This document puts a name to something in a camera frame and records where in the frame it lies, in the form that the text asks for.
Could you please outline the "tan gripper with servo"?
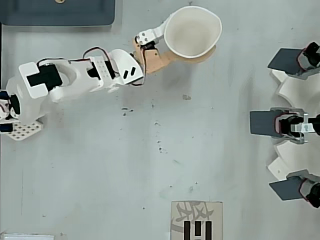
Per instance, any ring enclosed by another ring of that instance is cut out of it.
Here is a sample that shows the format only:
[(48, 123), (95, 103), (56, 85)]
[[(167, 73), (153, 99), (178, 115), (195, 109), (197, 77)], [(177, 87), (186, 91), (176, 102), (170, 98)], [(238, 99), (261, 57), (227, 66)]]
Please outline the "tan gripper with servo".
[(168, 64), (176, 61), (189, 64), (198, 64), (208, 60), (216, 51), (214, 45), (207, 53), (195, 58), (186, 58), (175, 54), (171, 50), (160, 54), (156, 44), (164, 36), (167, 21), (164, 21), (156, 28), (150, 28), (138, 33), (132, 40), (134, 47), (133, 57), (141, 65), (145, 74), (153, 74), (165, 68)]

